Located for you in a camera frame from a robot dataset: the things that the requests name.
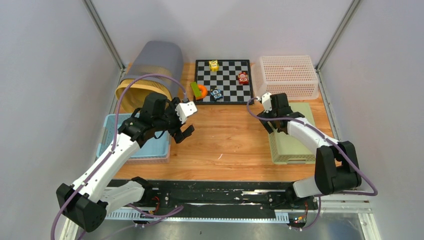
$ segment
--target red toy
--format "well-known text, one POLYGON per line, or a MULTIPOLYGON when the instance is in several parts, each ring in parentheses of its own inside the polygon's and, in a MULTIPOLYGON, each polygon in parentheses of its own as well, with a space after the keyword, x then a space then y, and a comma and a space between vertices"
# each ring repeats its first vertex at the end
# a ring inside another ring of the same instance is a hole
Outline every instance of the red toy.
POLYGON ((240 72, 237 76, 238 83, 241 85, 249 84, 248 75, 245 72, 240 72))

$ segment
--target white wall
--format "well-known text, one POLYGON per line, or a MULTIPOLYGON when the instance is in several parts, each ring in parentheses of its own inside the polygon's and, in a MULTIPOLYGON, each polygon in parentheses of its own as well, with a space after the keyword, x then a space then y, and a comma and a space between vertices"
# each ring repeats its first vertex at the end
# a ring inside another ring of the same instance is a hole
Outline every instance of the white wall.
POLYGON ((56 188, 93 162, 119 69, 80 0, 2 2, 0 33, 0 239, 50 239, 56 188))
POLYGON ((384 240, 423 238, 422 9, 362 1, 322 71, 339 132, 379 189, 370 202, 384 240))
POLYGON ((151 40, 184 61, 310 55, 316 64, 351 0, 93 0, 124 62, 151 40))

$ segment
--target blue toy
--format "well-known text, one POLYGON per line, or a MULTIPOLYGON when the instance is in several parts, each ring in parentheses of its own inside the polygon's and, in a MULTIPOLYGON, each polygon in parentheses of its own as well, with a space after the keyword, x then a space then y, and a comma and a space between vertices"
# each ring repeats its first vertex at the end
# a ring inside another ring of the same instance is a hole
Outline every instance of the blue toy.
POLYGON ((211 89, 210 95, 211 95, 211 97, 213 97, 214 101, 217 101, 217 100, 222 99, 224 97, 222 92, 221 92, 221 89, 218 89, 218 88, 211 89))

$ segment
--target green block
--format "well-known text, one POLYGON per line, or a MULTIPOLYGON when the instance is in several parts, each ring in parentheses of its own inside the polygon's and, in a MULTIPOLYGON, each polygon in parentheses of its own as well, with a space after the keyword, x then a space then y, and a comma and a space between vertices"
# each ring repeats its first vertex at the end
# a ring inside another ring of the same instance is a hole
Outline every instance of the green block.
MULTIPOLYGON (((299 112, 315 126, 311 107, 307 102, 290 102, 291 110, 299 112)), ((271 150, 272 162, 274 164, 314 164, 315 155, 312 154, 299 140, 285 134, 277 132, 268 135, 269 147, 271 150)))
POLYGON ((202 96, 202 92, 200 91, 197 82, 194 81, 194 82, 190 83, 190 86, 191 86, 191 89, 193 89, 193 94, 196 98, 202 96))

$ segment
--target ribbed container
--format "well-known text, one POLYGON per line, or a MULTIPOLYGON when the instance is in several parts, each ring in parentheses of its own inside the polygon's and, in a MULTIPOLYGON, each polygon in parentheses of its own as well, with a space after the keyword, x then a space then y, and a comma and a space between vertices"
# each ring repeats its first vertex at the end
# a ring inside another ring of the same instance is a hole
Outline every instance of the ribbed container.
MULTIPOLYGON (((118 128, 124 122, 124 120, 131 117, 130 113, 119 114, 118 116, 118 128)), ((115 130, 115 114, 107 115, 104 124, 104 132, 101 143, 97 147, 97 157, 100 157, 103 152, 108 148, 114 139, 115 130)), ((156 136, 159 136, 162 132, 157 131, 156 136)), ((131 156, 126 163, 127 164, 166 164, 170 161, 170 148, 171 148, 171 136, 168 132, 165 132, 159 139, 151 138, 144 146, 131 156)))
POLYGON ((288 100, 319 97, 318 75, 308 55, 261 56, 251 68, 255 96, 285 93, 288 100))
MULTIPOLYGON (((180 47, 171 42, 149 41, 132 63, 128 73, 122 78, 116 89, 116 97, 121 97, 124 89, 136 78, 146 74, 162 74, 181 80, 183 73, 183 53, 180 47)), ((149 93, 161 93, 169 100, 178 94, 178 85, 164 77, 147 77, 134 83, 122 100, 122 108, 133 112, 143 106, 149 93)))
MULTIPOLYGON (((299 112, 315 126, 311 107, 307 102, 290 102, 291 110, 299 112)), ((274 164, 314 164, 315 155, 296 138, 277 132, 268 135, 269 148, 274 164)))

